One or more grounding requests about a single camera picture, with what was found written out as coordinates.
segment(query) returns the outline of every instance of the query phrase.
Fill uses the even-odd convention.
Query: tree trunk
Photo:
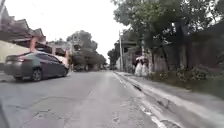
[[[165,63],[166,63],[167,70],[169,71],[170,70],[170,66],[169,66],[167,54],[166,54],[166,51],[165,51],[163,45],[161,46],[161,49],[162,49],[162,52],[163,52],[163,56],[164,56],[164,60],[165,60]]]
[[[152,50],[152,71],[155,71],[155,56],[154,56],[154,51]]]

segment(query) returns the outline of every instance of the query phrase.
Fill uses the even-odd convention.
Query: tree
[[[107,55],[109,56],[109,59],[110,59],[110,65],[114,66],[116,64],[117,59],[120,56],[120,53],[117,52],[115,49],[112,49],[108,51]]]
[[[139,40],[144,39],[146,46],[153,52],[154,48],[163,49],[164,45],[173,43],[176,68],[180,67],[180,46],[188,41],[189,34],[201,31],[219,16],[211,7],[214,0],[114,0],[118,8],[114,11],[115,20],[138,33]]]
[[[92,40],[92,36],[89,32],[84,30],[76,31],[67,37],[67,41],[75,41],[73,43],[77,43],[81,49],[80,52],[76,52],[73,55],[75,59],[74,62],[77,62],[77,64],[95,65],[104,64],[106,62],[103,55],[97,53],[98,44],[96,41]]]

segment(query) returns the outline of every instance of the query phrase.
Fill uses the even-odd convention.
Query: car door
[[[37,54],[36,55],[39,58],[43,76],[49,77],[53,75],[53,68],[52,68],[52,62],[47,56],[47,54]]]
[[[64,66],[61,62],[54,56],[48,55],[52,61],[52,68],[54,70],[55,75],[62,75],[64,72]]]

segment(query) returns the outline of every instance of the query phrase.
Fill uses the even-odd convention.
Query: car wheel
[[[68,70],[65,69],[64,72],[63,72],[63,75],[62,75],[62,76],[63,76],[63,77],[66,77],[67,75],[68,75]]]
[[[14,79],[15,79],[16,81],[22,81],[22,80],[23,80],[23,77],[14,76]]]
[[[32,80],[37,82],[37,81],[41,81],[42,79],[42,72],[40,69],[34,69],[33,70],[33,74],[32,74]]]

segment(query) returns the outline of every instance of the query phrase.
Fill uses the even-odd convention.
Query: road
[[[10,128],[157,128],[112,72],[2,82],[0,98]]]

